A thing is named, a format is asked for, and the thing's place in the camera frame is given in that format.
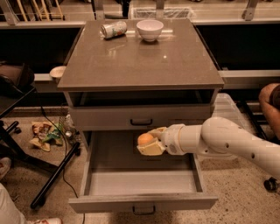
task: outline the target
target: power cord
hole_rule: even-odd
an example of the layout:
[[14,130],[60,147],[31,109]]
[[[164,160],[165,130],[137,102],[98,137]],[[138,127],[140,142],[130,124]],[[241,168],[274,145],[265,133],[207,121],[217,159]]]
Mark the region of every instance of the power cord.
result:
[[[37,96],[37,99],[38,99],[38,103],[39,103],[39,106],[40,106],[41,113],[42,113],[43,117],[44,117],[47,121],[49,121],[49,122],[59,131],[60,135],[63,137],[64,143],[65,143],[65,156],[64,156],[64,157],[66,157],[66,156],[67,156],[67,139],[66,139],[66,137],[65,137],[65,134],[61,131],[61,129],[60,129],[59,127],[57,127],[57,125],[56,125],[55,123],[53,123],[53,121],[51,121],[51,120],[47,117],[46,112],[45,112],[45,110],[44,110],[44,108],[43,108],[43,106],[42,106],[41,100],[39,99],[39,93],[37,92],[37,89],[35,89],[35,93],[36,93],[36,96]],[[74,187],[73,187],[68,181],[66,181],[66,179],[65,179],[65,168],[63,168],[63,171],[62,171],[62,178],[63,178],[63,181],[64,181],[67,185],[69,185],[69,186],[72,188],[75,197],[78,199],[79,197],[78,197],[78,194],[77,194],[77,192],[75,191]],[[82,224],[85,223],[85,219],[86,219],[86,215],[83,214]]]

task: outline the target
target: black bag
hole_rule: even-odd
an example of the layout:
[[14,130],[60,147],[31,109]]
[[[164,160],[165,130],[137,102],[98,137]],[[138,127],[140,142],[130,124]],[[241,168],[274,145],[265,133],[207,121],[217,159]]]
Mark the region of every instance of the black bag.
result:
[[34,72],[25,63],[8,65],[0,62],[0,95],[19,97],[34,82]]

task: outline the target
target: white pants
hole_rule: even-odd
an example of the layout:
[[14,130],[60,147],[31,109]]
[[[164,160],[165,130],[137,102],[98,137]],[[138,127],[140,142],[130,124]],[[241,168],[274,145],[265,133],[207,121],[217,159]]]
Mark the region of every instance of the white pants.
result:
[[0,183],[0,222],[3,224],[27,224],[25,217],[16,208],[6,188]]

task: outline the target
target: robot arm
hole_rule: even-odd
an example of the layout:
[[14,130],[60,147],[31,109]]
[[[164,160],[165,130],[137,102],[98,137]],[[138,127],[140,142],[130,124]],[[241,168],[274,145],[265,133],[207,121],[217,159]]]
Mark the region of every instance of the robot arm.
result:
[[154,129],[148,134],[152,135],[152,140],[137,146],[144,155],[150,155],[149,149],[153,155],[160,155],[163,151],[172,155],[196,153],[219,158],[236,155],[280,179],[280,145],[256,137],[226,118],[212,117],[202,125],[175,124]]

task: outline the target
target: gray tabletop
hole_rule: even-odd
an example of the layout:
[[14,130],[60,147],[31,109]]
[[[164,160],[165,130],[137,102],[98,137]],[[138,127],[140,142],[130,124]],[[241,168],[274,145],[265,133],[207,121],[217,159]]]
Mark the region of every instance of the gray tabletop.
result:
[[155,42],[137,32],[137,20],[125,35],[104,39],[103,24],[86,23],[58,88],[63,91],[126,91],[221,88],[222,78],[188,19],[165,19]]

